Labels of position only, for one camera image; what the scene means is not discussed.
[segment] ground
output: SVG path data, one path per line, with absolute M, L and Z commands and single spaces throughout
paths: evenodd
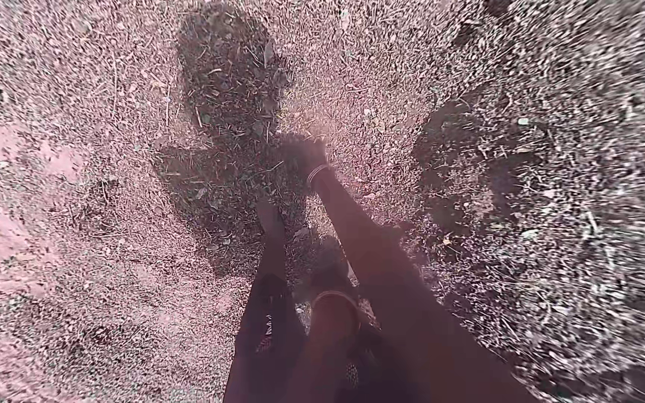
M 544 401 L 645 402 L 645 1 L 0 1 L 0 402 L 222 397 L 324 138 Z

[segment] small stone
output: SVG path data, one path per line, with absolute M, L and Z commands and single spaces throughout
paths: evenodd
M 522 238 L 525 238 L 527 240 L 536 238 L 539 234 L 539 231 L 539 229 L 527 229 L 526 231 L 522 232 Z
M 89 24 L 82 20 L 75 20 L 71 22 L 71 27 L 74 29 L 74 32 L 78 34 L 86 34 L 89 32 Z
M 29 294 L 37 298 L 44 297 L 47 293 L 44 287 L 38 282 L 28 282 L 27 287 L 29 288 Z
M 24 290 L 26 288 L 27 287 L 21 281 L 16 281 L 15 279 L 0 281 L 0 291 L 4 293 Z
M 303 227 L 303 228 L 300 228 L 298 231 L 295 231 L 295 234 L 293 235 L 293 237 L 295 238 L 306 237 L 309 233 L 310 233 L 310 228 Z

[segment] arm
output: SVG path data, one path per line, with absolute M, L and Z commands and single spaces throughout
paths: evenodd
M 312 312 L 310 333 L 287 382 L 284 403 L 332 403 L 345 376 L 355 320 L 344 300 L 325 298 Z
M 536 402 L 508 369 L 439 305 L 396 241 L 330 170 L 315 176 L 345 255 L 426 402 Z

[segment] soil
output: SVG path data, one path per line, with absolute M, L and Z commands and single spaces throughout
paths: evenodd
M 645 402 L 645 1 L 0 4 L 0 402 L 222 398 L 296 141 L 543 401 Z

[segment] dead leaf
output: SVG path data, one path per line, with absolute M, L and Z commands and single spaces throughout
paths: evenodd
M 340 13 L 340 28 L 342 28 L 343 31 L 347 31 L 349 26 L 350 26 L 350 12 L 347 9 L 344 9 Z
M 273 38 L 268 40 L 268 43 L 265 44 L 265 52 L 263 52 L 263 65 L 265 68 L 268 68 L 268 64 L 273 60 L 275 53 L 273 47 L 275 46 L 275 41 Z

